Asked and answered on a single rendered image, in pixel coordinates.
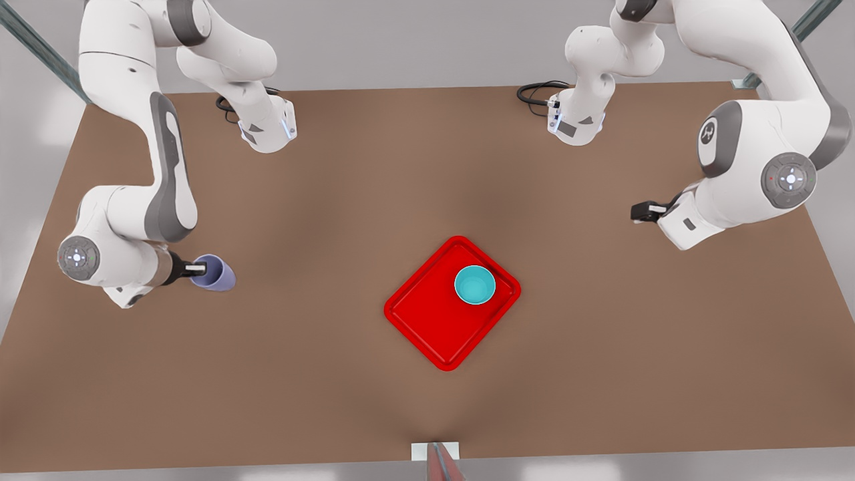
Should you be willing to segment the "purple cup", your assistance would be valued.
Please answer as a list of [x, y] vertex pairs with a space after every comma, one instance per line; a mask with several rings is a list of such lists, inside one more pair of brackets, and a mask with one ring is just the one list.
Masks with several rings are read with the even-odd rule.
[[202, 255], [194, 265], [204, 264], [204, 274], [190, 277], [190, 281], [202, 289], [214, 292], [226, 292], [236, 284], [237, 278], [231, 267], [216, 255]]

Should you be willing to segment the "teal bowl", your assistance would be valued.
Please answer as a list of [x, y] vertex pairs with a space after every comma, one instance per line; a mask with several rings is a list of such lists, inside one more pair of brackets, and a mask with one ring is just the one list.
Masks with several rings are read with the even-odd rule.
[[482, 305], [496, 292], [497, 283], [491, 271], [480, 265], [461, 268], [453, 281], [453, 289], [461, 301], [469, 305]]

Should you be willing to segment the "red tray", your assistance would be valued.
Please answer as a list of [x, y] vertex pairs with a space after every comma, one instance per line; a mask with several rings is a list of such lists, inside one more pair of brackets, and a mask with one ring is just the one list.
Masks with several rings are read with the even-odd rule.
[[[494, 274], [494, 297], [482, 305], [461, 301], [458, 271], [480, 265]], [[387, 320], [441, 371], [453, 371], [497, 325], [522, 293], [521, 284], [464, 236], [449, 238], [385, 302]]]

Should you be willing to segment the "silver frame post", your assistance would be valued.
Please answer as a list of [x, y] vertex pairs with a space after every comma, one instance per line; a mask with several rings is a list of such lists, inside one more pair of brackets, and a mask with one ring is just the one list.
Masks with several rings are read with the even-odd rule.
[[[814, 0], [812, 6], [794, 22], [791, 28], [793, 34], [803, 42], [842, 3], [843, 0]], [[731, 86], [735, 90], [756, 90], [760, 84], [760, 78], [753, 72], [745, 78], [731, 80]]]
[[84, 102], [92, 101], [83, 91], [77, 70], [72, 67], [34, 28], [16, 12], [7, 0], [0, 0], [0, 25]]
[[425, 481], [467, 481], [458, 466], [458, 442], [422, 442], [410, 445], [410, 460], [425, 462]]

